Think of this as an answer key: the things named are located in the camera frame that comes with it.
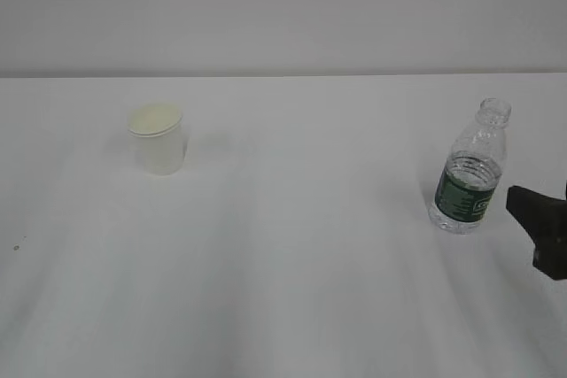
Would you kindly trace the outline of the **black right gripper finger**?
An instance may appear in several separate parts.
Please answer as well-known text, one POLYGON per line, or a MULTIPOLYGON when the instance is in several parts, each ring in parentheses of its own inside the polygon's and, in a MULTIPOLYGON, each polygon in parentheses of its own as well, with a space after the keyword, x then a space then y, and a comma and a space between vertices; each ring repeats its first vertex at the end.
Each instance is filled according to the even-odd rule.
POLYGON ((554 281, 565 280, 566 201, 511 186, 506 209, 534 244, 532 265, 554 281))

